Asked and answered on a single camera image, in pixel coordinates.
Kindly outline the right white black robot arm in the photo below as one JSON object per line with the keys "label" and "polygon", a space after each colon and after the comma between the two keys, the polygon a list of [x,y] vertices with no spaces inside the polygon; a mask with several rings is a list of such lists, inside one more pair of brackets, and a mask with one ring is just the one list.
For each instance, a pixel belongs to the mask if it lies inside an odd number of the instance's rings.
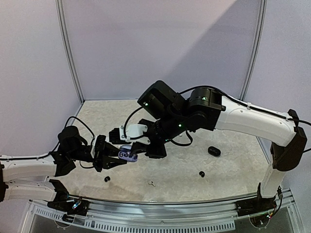
{"label": "right white black robot arm", "polygon": [[190,97],[175,92],[162,80],[153,83],[138,99],[154,121],[124,124],[123,136],[132,142],[132,151],[151,158],[166,156],[165,143],[185,132],[199,129],[228,130],[271,141],[272,163],[259,185],[251,207],[261,212],[270,204],[285,173],[297,167],[307,143],[296,111],[278,113],[238,100],[208,85],[189,89]]}

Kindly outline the blue earbud charging case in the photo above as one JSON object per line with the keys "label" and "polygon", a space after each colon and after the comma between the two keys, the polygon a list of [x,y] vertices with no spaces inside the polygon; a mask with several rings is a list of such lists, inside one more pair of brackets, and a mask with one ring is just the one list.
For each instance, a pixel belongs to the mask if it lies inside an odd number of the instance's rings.
{"label": "blue earbud charging case", "polygon": [[138,160],[138,155],[135,153],[131,153],[131,147],[131,145],[120,146],[118,157],[128,162],[136,162]]}

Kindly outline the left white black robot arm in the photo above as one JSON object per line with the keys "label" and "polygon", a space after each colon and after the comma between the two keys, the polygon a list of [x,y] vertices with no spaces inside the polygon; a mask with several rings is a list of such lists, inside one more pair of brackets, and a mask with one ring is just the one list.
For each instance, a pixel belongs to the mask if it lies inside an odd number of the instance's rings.
{"label": "left white black robot arm", "polygon": [[58,134],[56,151],[37,156],[0,157],[0,200],[30,199],[54,202],[62,211],[72,207],[64,185],[57,179],[76,168],[76,161],[91,163],[97,172],[125,165],[120,150],[98,135],[90,145],[75,126]]}

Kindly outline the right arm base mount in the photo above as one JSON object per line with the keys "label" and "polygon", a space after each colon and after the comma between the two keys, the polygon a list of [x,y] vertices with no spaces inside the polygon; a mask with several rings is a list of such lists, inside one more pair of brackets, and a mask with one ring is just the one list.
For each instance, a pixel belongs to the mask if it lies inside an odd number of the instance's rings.
{"label": "right arm base mount", "polygon": [[257,195],[254,198],[235,202],[238,216],[247,216],[272,210],[276,207],[276,197],[263,198]]}

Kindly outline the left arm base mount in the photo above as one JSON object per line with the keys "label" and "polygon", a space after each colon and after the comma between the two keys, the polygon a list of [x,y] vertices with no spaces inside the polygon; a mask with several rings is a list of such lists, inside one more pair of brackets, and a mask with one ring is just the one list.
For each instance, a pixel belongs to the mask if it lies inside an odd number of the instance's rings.
{"label": "left arm base mount", "polygon": [[49,208],[67,213],[67,215],[86,216],[89,210],[90,202],[81,197],[71,198],[68,195],[56,197],[53,201],[49,201]]}

